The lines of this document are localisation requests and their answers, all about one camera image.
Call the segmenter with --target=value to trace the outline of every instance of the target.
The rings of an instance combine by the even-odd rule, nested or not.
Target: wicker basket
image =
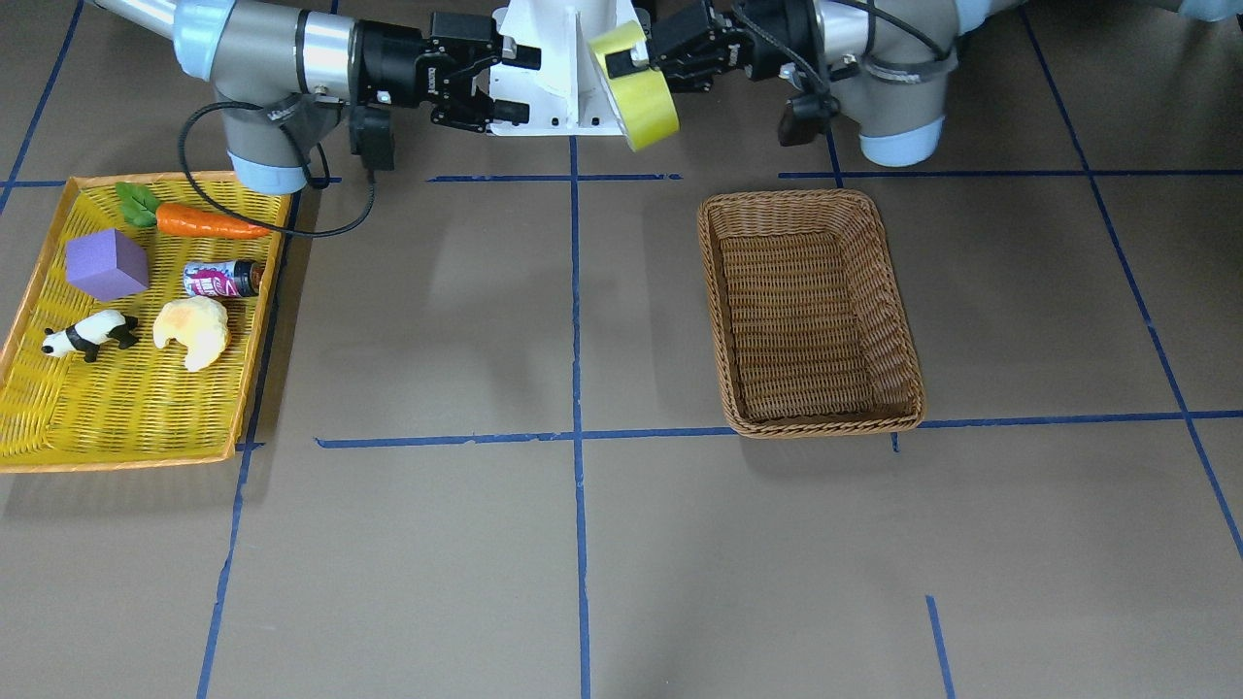
[[[924,384],[885,229],[859,192],[725,194],[699,213],[725,417],[757,438],[896,432]]]
[[[290,197],[255,194],[232,173],[200,173],[216,200],[252,218],[283,223]],[[190,260],[262,260],[275,279],[282,236],[257,240],[173,238],[134,230],[121,215],[117,182],[147,184],[165,201],[206,209],[179,173],[75,178],[61,197],[9,340],[0,351],[0,473],[71,471],[220,461],[235,453],[246,397],[259,359],[273,284],[251,299],[221,299],[232,340],[210,367],[189,373],[185,350],[157,350],[152,323],[165,302],[185,296],[181,267]],[[150,289],[101,303],[65,280],[65,243],[117,228],[147,250]],[[138,345],[103,345],[99,361],[47,357],[44,328],[63,328],[116,308],[138,317]]]

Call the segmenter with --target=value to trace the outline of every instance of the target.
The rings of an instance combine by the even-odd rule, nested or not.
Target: panda figurine
[[[109,340],[116,340],[122,350],[128,350],[138,342],[131,332],[138,327],[138,318],[124,316],[121,311],[99,311],[98,313],[78,321],[70,327],[52,332],[52,328],[44,328],[47,337],[44,338],[44,354],[63,357],[75,350],[82,352],[86,362],[94,362],[99,356],[99,346]]]

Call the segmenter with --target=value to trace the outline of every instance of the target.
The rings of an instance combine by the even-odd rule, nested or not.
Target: gray surface
[[[491,2],[341,5],[425,26],[430,9]],[[0,6],[4,173],[72,14],[44,7]],[[1233,24],[1104,1],[1029,15],[1091,167],[1243,168]],[[972,47],[942,148],[917,169],[1078,170],[1021,17]],[[1197,413],[1207,465],[1081,175],[845,182],[888,226],[930,427],[989,427],[906,433],[901,453],[888,435],[686,437],[723,423],[696,206],[833,185],[778,177],[832,170],[823,142],[776,144],[788,92],[726,76],[679,97],[669,142],[578,141],[583,175],[663,175],[577,185],[580,463],[576,187],[426,182],[567,175],[567,141],[398,114],[401,169],[379,175],[373,220],[291,246],[264,447],[214,466],[0,476],[0,697],[194,697],[201,677],[213,698],[543,699],[585,695],[589,668],[605,699],[937,698],[925,596],[960,697],[1236,697],[1243,561],[1209,475],[1243,507],[1238,175],[1099,179],[1187,405],[1227,410]],[[175,169],[173,134],[208,98],[167,44],[86,7],[16,179]],[[850,129],[834,129],[843,168],[875,170]],[[343,137],[327,146],[344,183],[306,198],[303,224],[364,200]],[[208,119],[196,167],[225,163],[219,138]],[[58,195],[5,201],[5,317]],[[1049,415],[1131,422],[996,425]],[[501,443],[365,442],[472,434]]]

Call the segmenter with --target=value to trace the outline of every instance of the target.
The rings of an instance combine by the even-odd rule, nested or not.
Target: purple block
[[[147,251],[114,228],[65,245],[65,279],[99,301],[147,291]]]

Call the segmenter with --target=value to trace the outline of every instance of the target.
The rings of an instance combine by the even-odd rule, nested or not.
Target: empty basket
[[[758,438],[896,432],[924,383],[875,204],[723,194],[699,211],[725,417]]]

